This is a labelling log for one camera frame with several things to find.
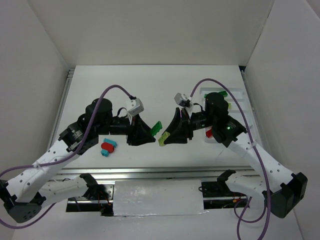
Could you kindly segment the blue top lego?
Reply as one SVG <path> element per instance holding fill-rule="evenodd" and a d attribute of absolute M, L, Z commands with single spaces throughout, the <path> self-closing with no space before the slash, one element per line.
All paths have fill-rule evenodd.
<path fill-rule="evenodd" d="M 113 140 L 111 140 L 111 139 L 108 139 L 108 138 L 105 138 L 105 139 L 103 140 L 103 142 L 104 142 L 104 143 L 108 143 L 108 144 L 112 145 L 113 147 L 117 147 L 117 145 L 118 145 L 115 141 L 113 141 Z"/>

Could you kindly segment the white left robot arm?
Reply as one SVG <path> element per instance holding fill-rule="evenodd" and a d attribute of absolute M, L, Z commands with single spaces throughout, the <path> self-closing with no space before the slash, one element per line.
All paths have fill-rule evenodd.
<path fill-rule="evenodd" d="M 53 181 L 66 165 L 99 142 L 100 135 L 123 135 L 129 146 L 154 143 L 151 128 L 141 119 L 139 98 L 126 102 L 126 116 L 113 116 L 112 102 L 95 99 L 78 120 L 70 124 L 51 148 L 16 177 L 0 182 L 0 198 L 7 213 L 19 224 L 34 218 L 43 208 L 73 197 L 109 200 L 110 190 L 89 173 Z"/>

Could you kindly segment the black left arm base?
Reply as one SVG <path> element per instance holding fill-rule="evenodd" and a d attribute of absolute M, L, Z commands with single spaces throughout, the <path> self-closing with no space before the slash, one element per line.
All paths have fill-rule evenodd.
<path fill-rule="evenodd" d="M 87 190 L 81 196 L 71 197 L 67 201 L 67 213 L 95 212 L 103 217 L 113 217 L 114 184 L 99 184 L 89 173 L 79 176 L 85 181 Z"/>

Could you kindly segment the blue lego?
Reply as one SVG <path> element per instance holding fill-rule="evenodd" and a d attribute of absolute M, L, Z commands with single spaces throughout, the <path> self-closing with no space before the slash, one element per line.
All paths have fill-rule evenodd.
<path fill-rule="evenodd" d="M 102 149 L 101 151 L 100 151 L 100 153 L 101 153 L 101 155 L 102 156 L 104 156 L 104 157 L 108 157 L 109 156 L 109 151 L 108 150 L 105 150 L 105 149 Z"/>
<path fill-rule="evenodd" d="M 105 139 L 103 140 L 103 142 L 104 142 L 104 143 L 108 143 L 108 144 L 112 145 L 113 147 L 117 147 L 117 145 L 118 145 L 115 141 L 113 141 L 113 140 L 111 140 L 111 139 L 108 139 L 108 138 L 105 138 Z"/>

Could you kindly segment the dark green curved lego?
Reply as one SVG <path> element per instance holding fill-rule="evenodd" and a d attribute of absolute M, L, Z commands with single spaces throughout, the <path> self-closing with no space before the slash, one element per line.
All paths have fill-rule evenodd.
<path fill-rule="evenodd" d="M 228 93 L 226 91 L 220 91 L 219 94 L 222 95 L 224 98 L 228 96 Z"/>

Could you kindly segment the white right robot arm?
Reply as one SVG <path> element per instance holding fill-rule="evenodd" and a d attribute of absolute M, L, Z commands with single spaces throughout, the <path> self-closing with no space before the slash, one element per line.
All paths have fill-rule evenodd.
<path fill-rule="evenodd" d="M 161 147 L 186 144 L 193 138 L 194 131 L 210 129 L 217 143 L 247 161 L 261 176 L 260 180 L 254 180 L 234 170 L 226 170 L 217 180 L 221 191 L 239 192 L 248 197 L 263 199 L 267 209 L 282 219 L 303 199 L 307 177 L 281 165 L 255 142 L 249 128 L 230 116 L 229 104 L 220 93 L 208 93 L 204 108 L 199 112 L 190 112 L 192 98 L 185 94 L 177 93 L 174 100 L 178 107 L 171 123 L 158 140 Z"/>

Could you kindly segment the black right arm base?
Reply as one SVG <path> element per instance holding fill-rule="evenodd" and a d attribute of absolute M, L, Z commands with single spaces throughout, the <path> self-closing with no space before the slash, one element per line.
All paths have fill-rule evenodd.
<path fill-rule="evenodd" d="M 226 181 L 236 173 L 235 170 L 226 170 L 216 181 L 203 181 L 198 190 L 202 193 L 205 210 L 243 208 L 247 203 L 247 196 L 230 190 Z"/>

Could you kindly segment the blue bottom lego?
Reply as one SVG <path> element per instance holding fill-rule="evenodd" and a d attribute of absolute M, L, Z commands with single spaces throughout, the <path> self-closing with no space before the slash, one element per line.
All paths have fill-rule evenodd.
<path fill-rule="evenodd" d="M 101 151 L 100 151 L 100 153 L 101 153 L 101 155 L 102 156 L 104 156 L 104 157 L 108 157 L 109 156 L 109 151 L 108 150 L 105 150 L 105 149 L 102 149 Z"/>

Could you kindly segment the red half-round lego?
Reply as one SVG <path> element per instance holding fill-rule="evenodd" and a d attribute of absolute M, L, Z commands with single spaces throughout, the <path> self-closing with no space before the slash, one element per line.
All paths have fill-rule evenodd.
<path fill-rule="evenodd" d="M 205 136 L 206 136 L 208 139 L 210 139 L 210 138 L 213 137 L 212 129 L 211 129 L 211 128 L 205 132 Z"/>

